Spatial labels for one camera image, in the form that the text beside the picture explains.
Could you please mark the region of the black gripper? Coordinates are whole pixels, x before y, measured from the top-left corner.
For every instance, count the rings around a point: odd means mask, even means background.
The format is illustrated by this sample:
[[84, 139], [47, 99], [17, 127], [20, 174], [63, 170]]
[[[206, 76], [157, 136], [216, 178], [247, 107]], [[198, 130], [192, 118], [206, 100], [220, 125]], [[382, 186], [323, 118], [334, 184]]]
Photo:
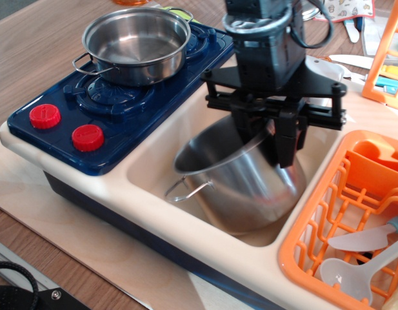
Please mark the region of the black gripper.
[[226, 1], [223, 26], [233, 39], [236, 67], [205, 71], [208, 107], [232, 111], [244, 145], [267, 138], [274, 119], [281, 168], [294, 164], [308, 125], [339, 130], [346, 86], [312, 72], [306, 51], [328, 44], [333, 23], [322, 1], [312, 1], [328, 22], [322, 41], [304, 40], [300, 1]]

